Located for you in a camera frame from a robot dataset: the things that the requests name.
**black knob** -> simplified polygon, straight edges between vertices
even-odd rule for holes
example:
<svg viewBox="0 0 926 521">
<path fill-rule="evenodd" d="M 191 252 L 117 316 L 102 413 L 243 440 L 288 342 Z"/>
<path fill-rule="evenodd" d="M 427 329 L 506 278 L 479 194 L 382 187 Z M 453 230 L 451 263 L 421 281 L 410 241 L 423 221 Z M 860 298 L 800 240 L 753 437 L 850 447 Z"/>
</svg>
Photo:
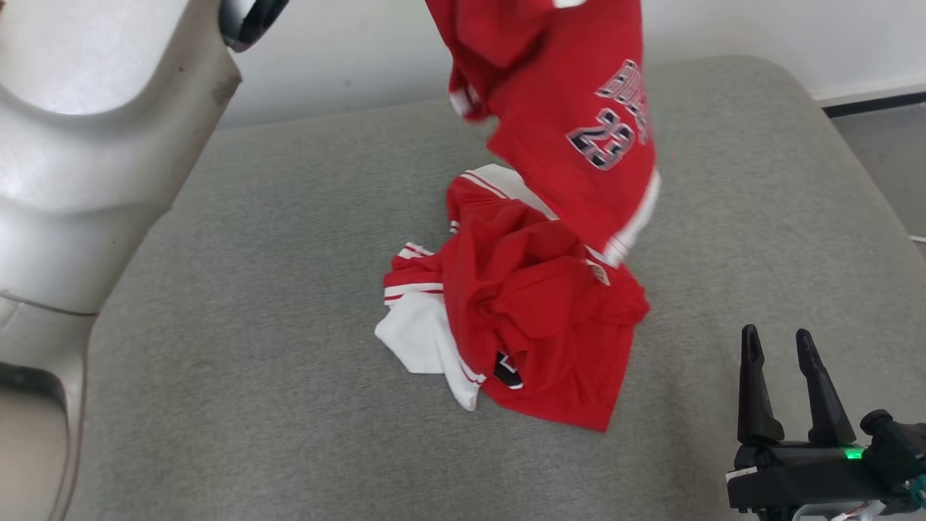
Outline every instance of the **black knob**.
<svg viewBox="0 0 926 521">
<path fill-rule="evenodd" d="M 878 409 L 877 411 L 871 411 L 868 414 L 865 414 L 865 417 L 862 418 L 862 421 L 858 426 L 862 427 L 862 432 L 869 436 L 874 436 L 874 433 L 878 432 L 878 429 L 881 428 L 881 425 L 886 424 L 887 422 L 893 422 L 894 417 L 884 409 Z"/>
</svg>

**gray floor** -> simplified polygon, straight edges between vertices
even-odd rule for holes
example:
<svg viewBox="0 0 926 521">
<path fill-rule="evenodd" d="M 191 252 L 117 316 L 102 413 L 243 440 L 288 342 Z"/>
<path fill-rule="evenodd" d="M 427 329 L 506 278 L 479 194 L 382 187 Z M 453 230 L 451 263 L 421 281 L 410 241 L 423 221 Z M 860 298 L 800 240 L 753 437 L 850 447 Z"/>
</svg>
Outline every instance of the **gray floor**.
<svg viewBox="0 0 926 521">
<path fill-rule="evenodd" d="M 926 104 L 832 120 L 911 235 L 926 236 Z M 926 257 L 926 245 L 917 244 Z"/>
</svg>

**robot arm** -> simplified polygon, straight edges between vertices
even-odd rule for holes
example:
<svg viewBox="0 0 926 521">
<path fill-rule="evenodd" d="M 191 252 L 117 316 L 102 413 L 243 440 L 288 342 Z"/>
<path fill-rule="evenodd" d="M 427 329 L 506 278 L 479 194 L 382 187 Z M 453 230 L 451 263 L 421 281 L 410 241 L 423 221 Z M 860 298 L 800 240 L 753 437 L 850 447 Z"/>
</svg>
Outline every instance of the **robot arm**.
<svg viewBox="0 0 926 521">
<path fill-rule="evenodd" d="M 241 81 L 226 47 L 244 51 L 285 4 L 0 3 L 4 519 L 64 517 L 95 317 Z"/>
<path fill-rule="evenodd" d="M 736 470 L 727 475 L 731 508 L 761 521 L 797 521 L 822 515 L 833 521 L 926 508 L 926 424 L 903 425 L 886 411 L 861 421 L 871 436 L 866 449 L 823 366 L 813 338 L 797 332 L 797 358 L 807 378 L 813 428 L 809 441 L 783 441 L 771 414 L 762 364 L 765 356 L 753 325 L 743 329 Z"/>
</svg>

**clothing tag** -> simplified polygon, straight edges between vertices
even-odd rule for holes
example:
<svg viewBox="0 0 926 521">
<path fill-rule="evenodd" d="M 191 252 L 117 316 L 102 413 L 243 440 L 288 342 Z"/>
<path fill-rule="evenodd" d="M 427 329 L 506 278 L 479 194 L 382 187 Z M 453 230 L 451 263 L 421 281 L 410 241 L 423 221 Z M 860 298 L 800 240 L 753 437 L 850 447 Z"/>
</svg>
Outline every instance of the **clothing tag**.
<svg viewBox="0 0 926 521">
<path fill-rule="evenodd" d="M 600 265 L 587 259 L 585 260 L 585 263 L 589 266 L 592 266 L 592 275 L 594 275 L 594 278 L 598 279 L 598 282 L 605 286 L 611 286 L 611 281 L 607 279 L 607 272 L 605 271 L 605 268 L 602 268 Z"/>
</svg>

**white wall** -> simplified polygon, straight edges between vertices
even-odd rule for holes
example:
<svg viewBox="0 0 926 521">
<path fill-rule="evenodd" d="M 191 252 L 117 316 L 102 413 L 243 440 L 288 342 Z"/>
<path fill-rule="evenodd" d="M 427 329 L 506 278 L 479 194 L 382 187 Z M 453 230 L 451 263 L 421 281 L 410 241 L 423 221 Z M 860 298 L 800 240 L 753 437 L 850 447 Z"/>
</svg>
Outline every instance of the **white wall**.
<svg viewBox="0 0 926 521">
<path fill-rule="evenodd" d="M 765 57 L 822 105 L 926 91 L 926 0 L 643 3 L 653 63 Z M 237 61 L 244 84 L 223 126 L 437 97 L 450 65 L 424 0 L 292 0 Z"/>
</svg>

